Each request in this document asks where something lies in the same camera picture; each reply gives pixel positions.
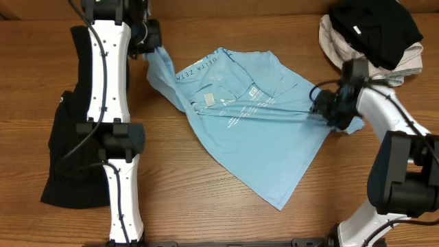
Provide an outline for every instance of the beige cloth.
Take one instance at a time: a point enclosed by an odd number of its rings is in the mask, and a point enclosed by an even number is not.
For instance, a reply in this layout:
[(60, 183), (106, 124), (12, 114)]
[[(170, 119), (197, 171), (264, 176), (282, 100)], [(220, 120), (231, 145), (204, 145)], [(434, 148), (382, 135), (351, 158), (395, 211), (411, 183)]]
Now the beige cloth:
[[(323, 52), (329, 60), (342, 68), (343, 62), (352, 58), (362, 58), (364, 54), (354, 50), (343, 36), (332, 28), (332, 23), (328, 14), (325, 14), (320, 20), (319, 43)], [(404, 76), (420, 73), (423, 68), (423, 61), (420, 57), (423, 46), (420, 43), (414, 43), (407, 48), (404, 56), (398, 63), (396, 69), (389, 71), (381, 67), (376, 68), (369, 62), (369, 76), (374, 79), (388, 79), (390, 86), (400, 86), (404, 83)]]

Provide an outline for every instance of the wooden surface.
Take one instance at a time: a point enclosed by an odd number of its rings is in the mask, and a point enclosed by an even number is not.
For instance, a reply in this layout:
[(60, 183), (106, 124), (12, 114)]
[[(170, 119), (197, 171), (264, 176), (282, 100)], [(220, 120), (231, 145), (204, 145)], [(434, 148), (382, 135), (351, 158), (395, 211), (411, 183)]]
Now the wooden surface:
[[(411, 114), (439, 132), (439, 14), (415, 14), (424, 35), (420, 75), (396, 88)], [(320, 16), (188, 19), (161, 23), (179, 71), (218, 47), (271, 50), (291, 70), (317, 83), (339, 73), (318, 44)], [(77, 82), (69, 28), (77, 21), (0, 22), (0, 246), (76, 247), (106, 241), (110, 209), (72, 210), (39, 202), (49, 173), (49, 139), (64, 90)], [(282, 211), (216, 163), (187, 118), (146, 81), (147, 64), (131, 66), (129, 107), (147, 144), (139, 165), (139, 205), (149, 241), (289, 240), (326, 235), (366, 199), (379, 149), (370, 125), (331, 134)], [(439, 214), (425, 214), (432, 220)], [(398, 226), (391, 247), (438, 246), (439, 227)]]
[[(339, 0), (151, 0), (154, 18), (324, 14)], [(80, 0), (74, 0), (80, 6)], [(400, 0), (413, 13), (439, 11), (439, 0)], [(0, 0), (9, 19), (79, 19), (67, 0)]]

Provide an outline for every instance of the light blue t-shirt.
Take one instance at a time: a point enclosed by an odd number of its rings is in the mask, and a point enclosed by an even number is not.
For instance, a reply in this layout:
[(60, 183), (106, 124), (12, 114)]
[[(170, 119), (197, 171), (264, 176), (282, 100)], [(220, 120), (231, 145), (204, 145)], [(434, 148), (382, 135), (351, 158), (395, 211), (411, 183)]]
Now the light blue t-shirt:
[[(147, 59), (151, 85), (186, 113), (213, 158), (281, 210), (331, 131), (308, 113), (313, 84), (270, 51), (219, 48), (176, 75), (164, 48)], [(363, 125), (355, 118), (346, 131)]]

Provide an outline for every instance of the black garment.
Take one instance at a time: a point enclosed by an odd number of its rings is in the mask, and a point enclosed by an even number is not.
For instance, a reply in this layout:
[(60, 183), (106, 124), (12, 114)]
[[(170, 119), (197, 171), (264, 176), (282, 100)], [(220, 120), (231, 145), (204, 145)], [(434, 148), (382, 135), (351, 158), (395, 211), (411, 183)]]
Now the black garment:
[(87, 143), (70, 158), (55, 164), (81, 140), (76, 123), (86, 121), (91, 97), (91, 41), (86, 27), (72, 27), (71, 33), (78, 53), (78, 83), (74, 92), (65, 91), (55, 113), (49, 140), (49, 179), (41, 202), (70, 209), (86, 209), (110, 204), (108, 183), (103, 167), (74, 170), (75, 167), (98, 163), (95, 148)]
[(396, 0), (343, 0), (331, 6), (329, 17), (353, 49), (384, 69), (395, 69), (404, 51), (423, 39), (410, 13)]

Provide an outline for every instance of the cable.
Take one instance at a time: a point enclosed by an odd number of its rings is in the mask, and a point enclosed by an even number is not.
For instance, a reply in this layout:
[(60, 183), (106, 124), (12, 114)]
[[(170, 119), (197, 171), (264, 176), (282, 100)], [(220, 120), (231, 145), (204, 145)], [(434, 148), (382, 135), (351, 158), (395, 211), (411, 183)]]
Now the cable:
[(321, 82), (317, 85), (315, 85), (309, 92), (309, 99), (314, 102), (314, 99), (312, 98), (313, 92), (315, 91), (316, 88), (319, 88), (321, 86), (327, 85), (327, 84), (332, 84), (332, 83), (338, 83), (339, 80), (330, 80), (330, 81), (326, 81), (326, 82)]
[(110, 164), (110, 163), (107, 163), (107, 162), (94, 163), (94, 164), (86, 165), (86, 166), (79, 167), (79, 168), (76, 168), (76, 169), (78, 169), (78, 170), (90, 169), (90, 168), (98, 167), (98, 166), (101, 166), (101, 165), (105, 165), (105, 166), (111, 167), (113, 169), (113, 171), (115, 172), (115, 174), (116, 174), (116, 182), (117, 182), (117, 211), (118, 211), (117, 213), (119, 214), (119, 221), (121, 222), (123, 236), (125, 237), (126, 244), (127, 244), (127, 246), (130, 246), (130, 239), (128, 238), (128, 234), (127, 234), (127, 231), (126, 231), (125, 223), (123, 222), (122, 205), (121, 205), (122, 204), (122, 202), (121, 202), (121, 178), (120, 178), (120, 175), (119, 175), (119, 170), (113, 164)]
[[(436, 165), (439, 167), (439, 159), (436, 156), (436, 153), (434, 152), (434, 149), (430, 146), (430, 143), (426, 140), (426, 138), (420, 133), (420, 131), (414, 126), (413, 121), (409, 119), (409, 117), (404, 113), (403, 109), (390, 97), (390, 95), (386, 95), (385, 93), (381, 92), (378, 89), (375, 89), (371, 85), (367, 86), (369, 89), (373, 90), (374, 92), (380, 94), (381, 96), (385, 97), (387, 100), (389, 100), (395, 108), (398, 110), (399, 114), (404, 118), (407, 125), (413, 130), (413, 132), (423, 141), (425, 146), (427, 147), (428, 151), (431, 153), (433, 160), (435, 161)], [(423, 222), (418, 220), (390, 220), (386, 222), (384, 225), (380, 226), (377, 230), (375, 230), (366, 240), (364, 240), (364, 243), (361, 245), (361, 247), (368, 247), (370, 241), (374, 239), (381, 231), (384, 231), (387, 227), (392, 227), (394, 224), (415, 224), (419, 226), (435, 226), (439, 225), (439, 219), (433, 221), (433, 222)]]
[(90, 31), (93, 33), (97, 40), (97, 44), (99, 45), (99, 48), (101, 50), (102, 54), (102, 66), (104, 69), (104, 92), (102, 92), (102, 105), (101, 105), (101, 113), (99, 115), (99, 119), (96, 122), (96, 126), (91, 130), (91, 132), (81, 141), (79, 142), (72, 150), (70, 150), (68, 153), (66, 153), (58, 162), (57, 164), (60, 164), (61, 162), (65, 161), (67, 158), (69, 158), (73, 153), (78, 151), (97, 131), (99, 128), (99, 125), (101, 124), (102, 120), (104, 119), (104, 113), (105, 113), (105, 103), (107, 98), (107, 61), (106, 56), (104, 54), (104, 46), (102, 45), (101, 39), (99, 38), (99, 35), (97, 35), (96, 30), (93, 28), (93, 26), (87, 21), (86, 17), (80, 12), (78, 7), (72, 2), (72, 0), (68, 0), (70, 3), (70, 6), (75, 10), (76, 14), (81, 17), (83, 22), (86, 24), (86, 26), (90, 29)]

